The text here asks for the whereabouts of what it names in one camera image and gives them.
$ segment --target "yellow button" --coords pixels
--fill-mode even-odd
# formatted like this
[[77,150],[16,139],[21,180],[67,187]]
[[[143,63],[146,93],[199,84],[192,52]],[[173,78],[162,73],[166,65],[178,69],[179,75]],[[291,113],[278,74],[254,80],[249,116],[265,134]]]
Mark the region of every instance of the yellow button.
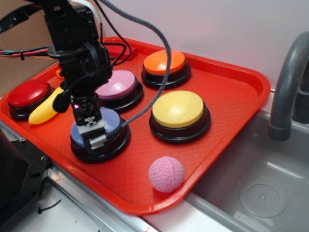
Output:
[[173,91],[162,95],[153,105],[157,123],[168,128],[182,128],[196,123],[203,115],[204,102],[190,91]]
[[[170,73],[174,73],[185,65],[184,54],[172,50],[171,52]],[[144,60],[144,68],[148,73],[154,75],[164,75],[166,71],[168,56],[165,50],[150,54]]]

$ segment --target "pink button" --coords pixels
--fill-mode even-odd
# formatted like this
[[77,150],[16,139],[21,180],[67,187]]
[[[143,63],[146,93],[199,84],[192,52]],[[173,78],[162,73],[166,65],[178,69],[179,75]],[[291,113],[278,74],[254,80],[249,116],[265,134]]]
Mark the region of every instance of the pink button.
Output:
[[127,70],[115,70],[108,83],[100,86],[96,93],[103,100],[112,100],[123,97],[131,92],[136,84],[135,76]]

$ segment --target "orange tray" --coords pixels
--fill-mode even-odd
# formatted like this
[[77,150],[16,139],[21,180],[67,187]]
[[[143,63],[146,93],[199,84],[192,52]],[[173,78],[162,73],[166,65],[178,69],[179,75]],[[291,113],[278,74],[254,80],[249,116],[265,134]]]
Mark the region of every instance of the orange tray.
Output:
[[[131,61],[115,67],[129,70],[141,80],[142,64],[151,53],[162,47],[128,40],[138,54]],[[180,202],[192,186],[211,166],[225,147],[256,113],[270,93],[268,80],[260,73],[207,58],[185,54],[192,75],[185,84],[165,90],[188,90],[198,94],[211,113],[211,127],[201,139],[184,145],[163,143],[151,133],[150,111],[129,124],[132,138],[123,153],[100,164],[79,161],[70,149],[70,128],[74,122],[71,110],[57,114],[40,125],[15,121],[9,114],[7,94],[0,100],[0,120],[45,152],[62,169],[80,180],[99,196],[121,211],[146,215],[160,212]],[[34,76],[49,82],[54,88],[61,80],[56,77],[58,64]],[[157,90],[144,85],[143,100],[124,119],[143,109]],[[184,166],[185,180],[173,193],[154,190],[148,179],[151,163],[159,157],[171,156]]]

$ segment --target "pink golf ball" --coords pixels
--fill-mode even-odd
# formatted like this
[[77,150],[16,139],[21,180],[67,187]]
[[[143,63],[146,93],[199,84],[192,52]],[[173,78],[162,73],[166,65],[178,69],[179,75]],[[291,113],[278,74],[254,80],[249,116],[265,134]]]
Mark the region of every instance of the pink golf ball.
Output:
[[183,165],[173,157],[158,158],[150,166],[149,179],[159,192],[173,192],[183,183]]

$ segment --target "sink drain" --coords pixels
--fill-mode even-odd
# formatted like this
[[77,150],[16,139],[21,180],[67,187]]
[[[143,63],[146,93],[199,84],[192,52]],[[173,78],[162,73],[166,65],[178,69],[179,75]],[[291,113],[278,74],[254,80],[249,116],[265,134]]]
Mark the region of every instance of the sink drain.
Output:
[[262,178],[247,182],[240,190],[239,199],[249,213],[261,218],[279,215],[288,204],[285,190]]

